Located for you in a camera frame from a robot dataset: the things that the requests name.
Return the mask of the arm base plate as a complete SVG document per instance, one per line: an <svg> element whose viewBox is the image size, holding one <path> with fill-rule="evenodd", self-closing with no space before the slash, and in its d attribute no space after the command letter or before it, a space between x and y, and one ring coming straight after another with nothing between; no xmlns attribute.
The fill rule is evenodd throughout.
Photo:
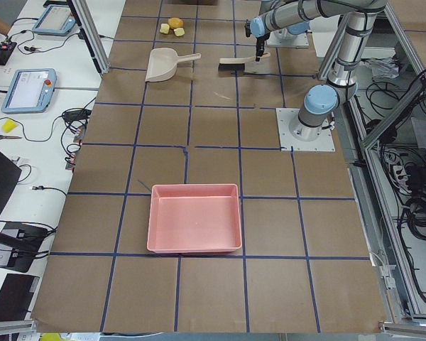
<svg viewBox="0 0 426 341"><path fill-rule="evenodd" d="M298 108L276 108L280 148L283 151L335 152L328 118L318 127L303 125Z"/></svg>
<svg viewBox="0 0 426 341"><path fill-rule="evenodd" d="M266 45L272 48L308 48L307 31L309 28L310 22L303 21L271 32Z"/></svg>

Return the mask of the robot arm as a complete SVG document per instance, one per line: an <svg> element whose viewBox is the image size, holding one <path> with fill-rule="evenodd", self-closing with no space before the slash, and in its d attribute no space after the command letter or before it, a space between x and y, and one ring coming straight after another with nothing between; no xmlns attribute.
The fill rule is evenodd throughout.
<svg viewBox="0 0 426 341"><path fill-rule="evenodd" d="M297 116L289 123L290 133L297 140L317 139L326 117L356 94L357 65L376 17L387 3L384 0L262 1L259 15L246 22L246 36L256 37L259 61L272 32L318 17L343 16L319 71L319 76L325 77L325 84L309 90Z"/></svg>
<svg viewBox="0 0 426 341"><path fill-rule="evenodd" d="M290 1L261 1L259 13L262 14L289 3ZM272 32L266 44L268 47L308 48L307 31L309 29L309 21L287 26L279 31Z"/></svg>

